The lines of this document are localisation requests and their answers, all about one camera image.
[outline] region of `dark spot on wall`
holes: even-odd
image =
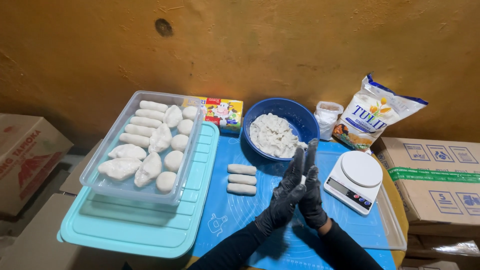
[[[155,21],[155,29],[162,37],[173,36],[172,26],[165,19],[157,19]]]

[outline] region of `orange wall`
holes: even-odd
[[[430,102],[386,135],[480,142],[479,14],[474,0],[1,1],[0,111],[92,147],[140,89],[314,110],[346,106],[375,71]]]

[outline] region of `green tape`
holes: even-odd
[[[391,168],[388,173],[393,181],[410,179],[480,184],[480,173],[430,171],[405,167]]]

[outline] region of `tulip flour bag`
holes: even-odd
[[[386,127],[428,105],[420,98],[399,96],[367,75],[360,91],[336,122],[333,135],[355,150],[366,152]]]

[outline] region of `blue bowl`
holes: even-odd
[[[262,114],[272,113],[288,121],[292,133],[299,137],[299,141],[306,144],[313,138],[320,139],[320,128],[315,116],[303,105],[286,98],[268,98],[257,102],[245,114],[243,119],[243,136],[248,144],[260,155],[275,161],[288,162],[292,160],[277,158],[258,149],[250,140],[250,124]]]

